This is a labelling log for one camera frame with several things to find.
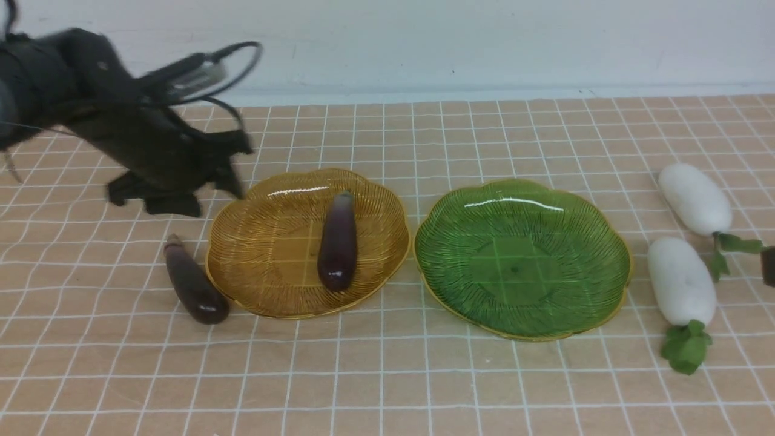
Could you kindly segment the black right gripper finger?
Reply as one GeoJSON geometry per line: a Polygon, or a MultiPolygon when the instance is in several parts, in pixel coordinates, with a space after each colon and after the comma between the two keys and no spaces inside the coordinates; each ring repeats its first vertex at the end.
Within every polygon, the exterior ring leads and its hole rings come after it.
{"type": "Polygon", "coordinates": [[[760,252],[760,265],[763,283],[775,287],[775,246],[765,246],[760,252]]]}

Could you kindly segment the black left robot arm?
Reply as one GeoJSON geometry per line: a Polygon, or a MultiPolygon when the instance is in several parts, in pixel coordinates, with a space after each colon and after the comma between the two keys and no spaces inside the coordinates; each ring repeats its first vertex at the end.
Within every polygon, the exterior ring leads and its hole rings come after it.
{"type": "Polygon", "coordinates": [[[116,206],[199,217],[204,185],[243,199],[233,155],[252,154],[243,119],[218,94],[257,66],[263,46],[236,42],[141,77],[109,39],[83,28],[2,42],[2,151],[62,126],[125,168],[106,185],[116,206]]]}

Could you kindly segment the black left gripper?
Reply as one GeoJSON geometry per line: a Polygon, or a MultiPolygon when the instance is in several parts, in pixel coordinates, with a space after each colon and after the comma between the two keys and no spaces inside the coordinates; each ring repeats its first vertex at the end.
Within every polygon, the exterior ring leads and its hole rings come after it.
{"type": "Polygon", "coordinates": [[[254,150],[236,110],[219,100],[214,104],[235,118],[235,128],[205,132],[148,99],[74,102],[74,132],[125,168],[106,185],[108,201],[125,206],[140,199],[150,215],[199,218],[202,207],[193,192],[205,184],[243,199],[243,181],[232,158],[254,150]]]}

